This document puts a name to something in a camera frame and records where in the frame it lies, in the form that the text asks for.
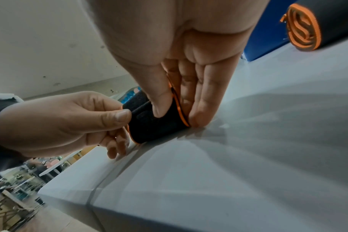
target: ceiling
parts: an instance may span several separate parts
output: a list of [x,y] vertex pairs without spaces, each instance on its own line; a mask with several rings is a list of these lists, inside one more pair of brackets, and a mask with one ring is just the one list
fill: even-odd
[[0,1],[0,93],[32,97],[125,74],[79,1]]

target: hand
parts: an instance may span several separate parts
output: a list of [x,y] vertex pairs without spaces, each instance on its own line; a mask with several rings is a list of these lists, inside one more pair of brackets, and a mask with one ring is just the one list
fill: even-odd
[[86,0],[115,59],[162,117],[170,79],[194,127],[207,125],[268,0]]
[[52,157],[101,145],[108,156],[126,155],[124,126],[130,110],[96,92],[78,92],[17,103],[0,113],[0,145],[25,157]]

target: person's left hand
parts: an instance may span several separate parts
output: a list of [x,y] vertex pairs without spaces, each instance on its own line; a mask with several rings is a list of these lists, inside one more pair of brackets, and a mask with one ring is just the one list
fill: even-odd
[[51,157],[87,146],[106,147],[108,156],[126,155],[124,126],[130,110],[96,92],[78,92],[17,103],[0,112],[0,145],[25,157]]

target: floor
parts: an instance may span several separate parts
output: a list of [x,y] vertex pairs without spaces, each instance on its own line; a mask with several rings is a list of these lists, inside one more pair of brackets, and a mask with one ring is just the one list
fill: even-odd
[[54,209],[43,206],[37,214],[17,232],[97,232],[76,219]]

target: blue object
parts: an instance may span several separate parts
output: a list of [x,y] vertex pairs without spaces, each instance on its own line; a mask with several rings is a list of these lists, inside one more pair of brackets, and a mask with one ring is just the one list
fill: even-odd
[[271,0],[254,28],[243,57],[255,60],[289,42],[286,25],[280,22],[288,7],[296,0]]

